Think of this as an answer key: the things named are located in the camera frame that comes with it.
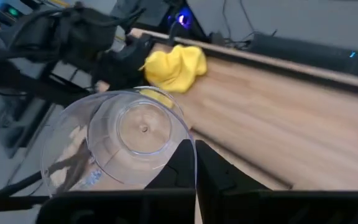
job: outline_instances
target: yellow cloth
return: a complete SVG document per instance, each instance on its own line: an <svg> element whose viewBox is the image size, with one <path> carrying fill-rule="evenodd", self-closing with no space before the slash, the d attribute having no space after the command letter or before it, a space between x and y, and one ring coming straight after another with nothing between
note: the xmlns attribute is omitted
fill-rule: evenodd
<svg viewBox="0 0 358 224"><path fill-rule="evenodd" d="M147 81L162 90L186 92L197 75L206 73L206 59L199 47L176 45L170 53L154 52L146 58Z"/></svg>

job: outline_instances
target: transparent cup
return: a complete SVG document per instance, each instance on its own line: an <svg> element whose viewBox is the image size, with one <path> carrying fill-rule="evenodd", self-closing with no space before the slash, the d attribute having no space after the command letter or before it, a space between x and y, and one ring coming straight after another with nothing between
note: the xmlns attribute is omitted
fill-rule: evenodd
<svg viewBox="0 0 358 224"><path fill-rule="evenodd" d="M47 128L41 170L50 196L143 189L184 139L192 142L196 158L179 105L151 86L87 96ZM196 160L190 165L196 167Z"/></svg>

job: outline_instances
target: wooden tabletop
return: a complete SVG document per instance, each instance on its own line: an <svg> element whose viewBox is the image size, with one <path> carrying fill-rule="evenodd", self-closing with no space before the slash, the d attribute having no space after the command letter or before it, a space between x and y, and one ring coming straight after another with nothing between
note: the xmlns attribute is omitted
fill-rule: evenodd
<svg viewBox="0 0 358 224"><path fill-rule="evenodd" d="M178 40L358 86L350 75ZM170 47L156 44L154 50ZM202 134L198 138L212 139L217 151L272 189L287 183L303 190L358 190L357 94L214 57L207 61L207 74L187 93L172 93Z"/></svg>

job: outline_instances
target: gray floor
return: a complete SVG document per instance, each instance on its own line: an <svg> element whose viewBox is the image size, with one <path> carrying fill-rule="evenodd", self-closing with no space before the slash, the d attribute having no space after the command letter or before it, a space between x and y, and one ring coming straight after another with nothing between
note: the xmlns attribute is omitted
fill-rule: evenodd
<svg viewBox="0 0 358 224"><path fill-rule="evenodd" d="M232 38L239 40L250 32L250 27L239 7L239 0L226 1L226 15L231 26ZM30 12L30 9L22 5L19 0L8 2L24 13ZM91 2L103 12L109 12L116 0L85 1L87 2ZM188 2L193 6L193 10L198 15L197 19L203 24L207 33L220 30L227 35L227 27L221 14L223 0L188 0ZM243 3L254 27L261 32L271 33L277 29L278 36L358 49L358 1L243 0ZM21 67L27 73L37 73L41 65L21 62ZM73 70L72 67L61 65L58 66L56 73L67 76L71 75ZM83 73L75 79L75 82L81 86L89 86L89 81L89 76ZM51 117L56 117L59 111L61 108L57 108ZM6 185L13 170L20 164L21 168L13 178L13 182L40 169L40 151L44 139L45 131L42 131L26 158L23 149L15 158L7 159L0 145L0 188ZM36 186L37 184L20 194L28 194ZM41 187L35 194L45 193L45 189ZM26 212L0 213L0 223L33 223L36 214L37 208Z"/></svg>

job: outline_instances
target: wooden table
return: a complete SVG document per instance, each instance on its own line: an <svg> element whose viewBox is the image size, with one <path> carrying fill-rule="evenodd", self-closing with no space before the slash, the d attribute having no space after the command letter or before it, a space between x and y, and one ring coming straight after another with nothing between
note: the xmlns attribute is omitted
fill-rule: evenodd
<svg viewBox="0 0 358 224"><path fill-rule="evenodd" d="M358 190L357 77L201 42L177 41L249 62L208 57L207 74L187 93L173 93L195 138L206 138L230 162L272 189ZM154 50L170 48L156 44ZM268 66L264 69L255 63ZM306 75L302 79L322 80L323 85L275 72L271 65Z"/></svg>

